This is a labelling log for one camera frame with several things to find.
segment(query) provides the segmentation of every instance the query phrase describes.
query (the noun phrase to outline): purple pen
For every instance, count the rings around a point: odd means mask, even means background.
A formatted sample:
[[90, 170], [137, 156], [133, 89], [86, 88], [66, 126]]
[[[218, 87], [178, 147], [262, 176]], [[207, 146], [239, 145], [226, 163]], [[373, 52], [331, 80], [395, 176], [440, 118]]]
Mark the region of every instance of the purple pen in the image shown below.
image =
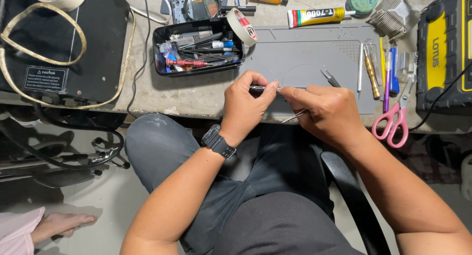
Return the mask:
[[385, 83], [384, 83], [384, 108], [383, 112], [388, 111], [388, 94], [390, 88], [390, 80], [392, 78], [392, 53], [389, 52], [385, 59]]

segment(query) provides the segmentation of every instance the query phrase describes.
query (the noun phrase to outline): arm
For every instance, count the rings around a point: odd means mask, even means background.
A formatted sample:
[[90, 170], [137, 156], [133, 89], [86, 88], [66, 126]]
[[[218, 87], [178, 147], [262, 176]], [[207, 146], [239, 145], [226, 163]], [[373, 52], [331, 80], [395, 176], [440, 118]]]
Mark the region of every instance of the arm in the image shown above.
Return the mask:
[[[266, 85], [257, 99], [249, 94], [251, 83]], [[278, 86], [246, 71], [226, 89], [220, 135], [228, 145], [236, 147], [260, 122]], [[197, 215], [224, 161], [207, 147], [198, 149], [150, 194], [133, 219], [120, 254], [177, 255], [177, 240]]]
[[311, 85], [279, 93], [294, 111], [308, 108], [301, 126], [354, 164], [403, 254], [472, 254], [472, 236], [456, 214], [362, 125], [352, 91]]

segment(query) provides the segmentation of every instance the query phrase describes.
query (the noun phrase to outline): pink clothing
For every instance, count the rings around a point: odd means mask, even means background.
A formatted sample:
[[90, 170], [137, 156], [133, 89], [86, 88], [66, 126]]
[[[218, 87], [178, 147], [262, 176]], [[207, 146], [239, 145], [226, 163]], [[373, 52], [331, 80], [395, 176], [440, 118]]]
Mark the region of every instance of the pink clothing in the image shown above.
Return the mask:
[[33, 255], [31, 232], [43, 218], [44, 207], [27, 213], [0, 213], [0, 254]]

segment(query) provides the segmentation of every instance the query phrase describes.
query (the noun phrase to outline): man's left hand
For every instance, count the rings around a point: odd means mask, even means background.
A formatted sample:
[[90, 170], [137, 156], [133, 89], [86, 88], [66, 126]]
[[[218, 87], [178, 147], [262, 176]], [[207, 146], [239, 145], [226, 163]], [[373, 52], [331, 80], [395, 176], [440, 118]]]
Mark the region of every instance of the man's left hand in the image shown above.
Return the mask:
[[[265, 86], [261, 96], [249, 93], [249, 86]], [[228, 145], [236, 147], [261, 121], [268, 106], [277, 94], [279, 82], [268, 83], [260, 73], [248, 70], [225, 90], [225, 109], [220, 135]]]

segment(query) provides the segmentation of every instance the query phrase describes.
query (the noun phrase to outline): gray jeans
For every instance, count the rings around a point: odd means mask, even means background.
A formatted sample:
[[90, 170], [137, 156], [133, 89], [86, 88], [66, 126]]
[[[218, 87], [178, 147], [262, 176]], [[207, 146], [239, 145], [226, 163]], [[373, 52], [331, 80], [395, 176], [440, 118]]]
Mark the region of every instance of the gray jeans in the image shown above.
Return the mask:
[[[316, 151], [309, 144], [316, 144]], [[319, 157], [320, 145], [320, 140], [299, 126], [266, 124], [247, 179], [236, 181], [217, 175], [197, 216], [180, 237], [185, 252], [211, 254], [221, 229], [238, 207], [273, 192], [300, 194], [334, 219], [334, 204], [329, 199]], [[125, 144], [128, 160], [149, 193], [198, 148], [200, 145], [189, 131], [173, 119], [156, 113], [133, 122]]]

